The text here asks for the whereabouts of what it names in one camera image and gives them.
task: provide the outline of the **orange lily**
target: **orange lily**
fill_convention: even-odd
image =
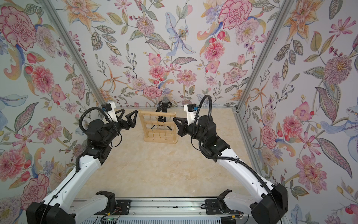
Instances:
[[[114,92],[114,90],[116,89],[116,82],[120,82],[120,83],[123,83],[123,84],[128,84],[128,83],[121,82],[121,81],[117,80],[117,79],[120,78],[121,76],[118,76],[118,77],[114,77],[114,78],[113,78],[112,70],[111,70],[111,68],[110,68],[109,66],[108,66],[108,69],[110,70],[110,75],[111,75],[111,77],[110,77],[109,79],[106,79],[105,81],[103,81],[102,87],[105,85],[105,83],[106,83],[106,84],[112,83],[112,85],[114,86],[114,89],[113,89],[112,92]]]
[[[251,102],[257,100],[258,97],[260,97],[260,98],[261,98],[261,105],[263,106],[262,96],[265,96],[265,97],[266,97],[266,95],[265,95],[262,91],[265,89],[265,87],[266,87],[268,81],[269,81],[269,79],[267,79],[266,84],[265,84],[260,90],[259,90],[258,88],[253,88],[253,89],[251,90],[251,91],[255,91],[255,93],[256,93],[256,96],[254,96],[254,97],[256,97],[256,98],[253,99],[253,100],[251,100]]]

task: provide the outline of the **green leaf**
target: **green leaf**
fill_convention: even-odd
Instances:
[[[125,93],[127,91],[127,88],[128,87],[124,87],[122,90],[121,90],[121,94]]]
[[[32,15],[36,12],[36,8],[37,6],[34,4],[27,4],[24,10],[24,13],[28,14],[28,15]]]
[[[306,58],[305,60],[303,60],[304,62],[312,62],[314,60],[316,60],[316,58],[318,58],[318,54],[313,54],[313,55],[310,55],[308,56],[308,58]]]
[[[154,14],[154,12],[148,11],[148,12],[147,12],[147,15],[149,16],[149,18],[158,21],[157,18],[156,18],[156,16],[155,16],[155,14]]]
[[[63,127],[63,136],[67,139],[69,139],[69,131],[67,130],[67,128]]]
[[[298,196],[305,196],[308,195],[309,193],[301,186],[295,186],[294,188],[292,188],[292,190],[298,195]]]

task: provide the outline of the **pink peony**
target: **pink peony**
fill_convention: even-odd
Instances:
[[[286,116],[283,127],[285,134],[290,138],[297,138],[302,132],[302,124],[295,116]]]
[[[76,107],[77,107],[77,104],[75,103],[65,103],[66,106],[65,106],[65,109],[66,109],[66,112],[69,113],[69,114],[72,114],[72,112],[76,112]]]
[[[210,76],[210,77],[206,78],[206,84],[214,86],[214,85],[217,85],[218,83],[217,83],[217,81],[215,80],[214,77]]]
[[[240,44],[250,40],[255,35],[258,25],[258,21],[254,18],[251,18],[241,24],[236,29],[236,43]]]
[[[238,27],[247,20],[251,10],[248,0],[227,0],[221,7],[219,23],[223,23],[223,29]]]
[[[4,151],[0,156],[0,178],[6,181],[7,178],[14,179],[22,170],[25,164],[25,156],[21,149],[10,149]]]
[[[296,161],[296,167],[300,169],[298,172],[299,183],[305,184],[307,190],[310,190],[312,185],[312,190],[316,194],[319,194],[322,189],[327,190],[327,183],[323,181],[327,179],[327,173],[320,170],[321,163],[315,164],[316,157],[314,155],[311,157],[304,155],[302,161],[299,158]]]
[[[39,140],[44,139],[44,145],[50,144],[52,139],[56,139],[61,137],[62,127],[60,127],[61,121],[57,120],[55,116],[48,118],[44,118],[44,123],[40,122],[39,126],[41,128],[37,128],[37,138]]]
[[[37,90],[42,93],[49,93],[54,84],[53,74],[50,72],[50,69],[38,66],[32,71],[32,82]]]
[[[161,57],[159,54],[155,55],[153,53],[149,53],[149,60],[148,60],[149,65],[157,65],[160,63],[160,61],[161,61]]]
[[[17,44],[25,51],[36,42],[36,30],[29,16],[12,6],[1,8],[0,31],[12,46]]]
[[[72,93],[78,96],[79,100],[82,100],[84,97],[84,79],[82,74],[79,77],[75,77],[72,79]]]
[[[219,41],[211,43],[205,50],[205,58],[209,61],[219,59],[224,54],[224,45]]]
[[[270,108],[265,110],[265,112],[262,115],[262,122],[267,126],[272,126],[272,123],[274,122],[276,118],[276,112],[273,112]]]
[[[163,78],[163,76],[165,75],[164,67],[161,65],[152,66],[149,70],[149,74],[153,78],[157,78],[157,79]]]
[[[143,90],[143,94],[154,99],[161,96],[161,88],[158,88],[157,86],[148,86]]]
[[[277,135],[270,126],[266,125],[261,129],[261,138],[262,142],[270,149],[277,145],[277,142],[275,142]]]
[[[37,44],[42,48],[50,57],[55,57],[56,41],[53,38],[51,31],[43,26],[38,26],[36,31]]]
[[[154,24],[148,17],[141,16],[136,25],[145,36],[151,35],[154,32]]]
[[[220,61],[212,61],[205,67],[205,69],[211,73],[216,73],[219,65],[220,65]]]
[[[40,203],[47,195],[49,184],[50,181],[45,174],[39,174],[37,178],[31,178],[21,195],[21,209],[26,210],[32,202]]]
[[[139,91],[142,91],[147,87],[147,84],[145,83],[144,79],[138,78],[133,81],[133,88]]]
[[[345,81],[352,70],[351,63],[352,60],[349,59],[347,55],[328,60],[323,71],[324,81],[326,81],[327,84],[340,84]]]
[[[56,84],[54,88],[52,88],[52,99],[55,103],[62,102],[66,99],[65,94],[63,93],[60,85]]]
[[[310,114],[310,106],[307,102],[303,102],[299,107],[297,107],[293,114],[297,116],[301,121],[310,120],[312,115]]]
[[[183,83],[186,87],[189,87],[191,85],[194,84],[194,82],[196,82],[196,77],[197,75],[195,73],[193,73],[191,70],[184,70],[183,71],[179,71],[179,74],[177,75],[177,82],[178,83]]]

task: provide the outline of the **red berry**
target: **red berry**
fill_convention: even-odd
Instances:
[[[348,214],[353,214],[353,211],[350,208],[345,208],[345,212],[347,212]]]
[[[285,140],[288,142],[290,141],[290,137],[287,134],[285,135]]]
[[[32,66],[27,66],[27,67],[25,68],[25,72],[26,72],[27,74],[31,74],[33,70],[34,70],[34,68],[33,68]]]

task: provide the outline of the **metal frame bar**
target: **metal frame bar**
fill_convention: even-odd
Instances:
[[[257,59],[257,62],[252,70],[250,79],[247,82],[247,85],[246,85],[244,92],[241,96],[241,100],[239,101],[237,111],[239,111],[242,108],[242,106],[244,105],[244,102],[250,93],[250,90],[256,80],[256,77],[258,76],[258,74],[264,64],[264,61],[266,60],[266,58],[270,52],[270,49],[274,45],[274,42],[279,34],[279,31],[286,19],[287,14],[290,11],[291,6],[294,1],[295,0],[285,0],[284,3],[282,4],[282,6],[279,10],[277,19],[275,20],[274,26],[271,29],[270,36],[267,38],[267,41],[266,41],[265,45],[263,46],[262,53],[259,55],[259,57]]]
[[[42,5],[44,11],[47,13],[52,25],[58,32],[58,35],[65,43],[66,47],[68,48],[70,54],[73,57],[74,62],[79,66],[81,73],[83,74],[85,80],[87,81],[88,86],[92,89],[93,94],[95,95],[98,103],[105,104],[105,100],[97,88],[95,81],[93,80],[91,73],[89,72],[86,64],[83,62],[82,58],[78,54],[77,48],[73,44],[71,37],[68,35],[67,29],[64,27],[60,17],[57,14],[57,11],[50,0],[39,0],[40,4]]]

